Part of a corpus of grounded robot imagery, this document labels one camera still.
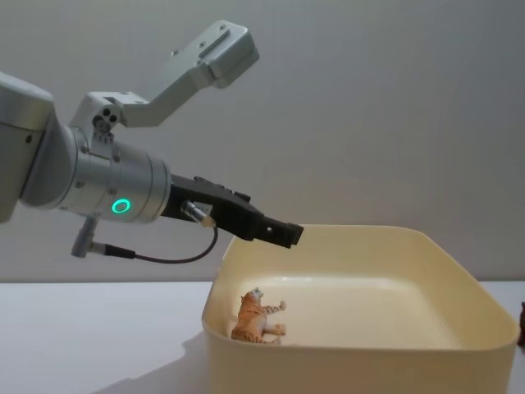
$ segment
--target white table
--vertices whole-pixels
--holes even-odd
[[[211,283],[0,284],[0,392],[205,394]],[[486,282],[516,318],[525,282]],[[517,349],[509,394],[523,394]]]

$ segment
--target plastic container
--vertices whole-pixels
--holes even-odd
[[[256,286],[286,301],[281,346],[229,338]],[[519,334],[427,236],[366,226],[306,226],[292,250],[234,239],[203,328],[212,394],[503,394]]]

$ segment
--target silver joint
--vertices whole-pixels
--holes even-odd
[[[202,227],[215,227],[215,220],[191,201],[182,203],[180,210]]]
[[[75,257],[83,259],[92,247],[95,229],[97,228],[97,218],[86,218],[79,234],[76,236],[75,244],[71,249],[71,254]]]
[[[89,248],[89,252],[93,254],[104,255],[106,253],[106,246],[105,244],[100,244],[98,242],[92,242],[91,247]]]

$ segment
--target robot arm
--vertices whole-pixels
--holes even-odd
[[[70,124],[53,97],[0,74],[0,222],[20,199],[32,208],[86,218],[73,255],[84,257],[99,219],[195,220],[239,238],[290,248],[302,227],[266,218],[247,195],[202,178],[172,175],[159,158],[115,139],[112,129],[158,126],[199,90],[225,88],[258,60],[246,28],[218,21],[171,58],[136,92],[91,92]]]

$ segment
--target orange tiger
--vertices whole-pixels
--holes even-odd
[[[241,296],[240,310],[237,315],[238,323],[231,331],[231,339],[252,343],[262,343],[268,345],[280,345],[281,338],[277,337],[273,341],[264,341],[264,334],[285,335],[286,327],[284,324],[269,324],[267,316],[286,309],[286,303],[281,301],[279,306],[262,306],[261,298],[264,294],[258,287]]]

